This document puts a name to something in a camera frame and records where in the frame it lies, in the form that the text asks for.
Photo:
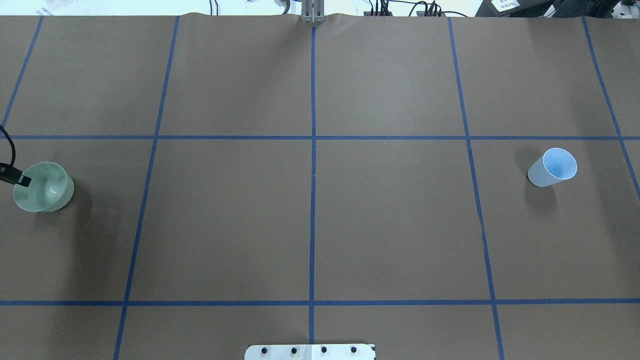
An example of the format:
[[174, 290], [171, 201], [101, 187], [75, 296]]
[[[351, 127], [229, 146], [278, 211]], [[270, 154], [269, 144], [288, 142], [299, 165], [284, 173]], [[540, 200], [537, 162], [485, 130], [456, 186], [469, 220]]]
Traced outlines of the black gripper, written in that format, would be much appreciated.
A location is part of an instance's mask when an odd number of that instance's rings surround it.
[[32, 182], [32, 178], [23, 174], [22, 170], [18, 170], [13, 165], [4, 162], [0, 164], [0, 180], [10, 185], [22, 187], [29, 187]]

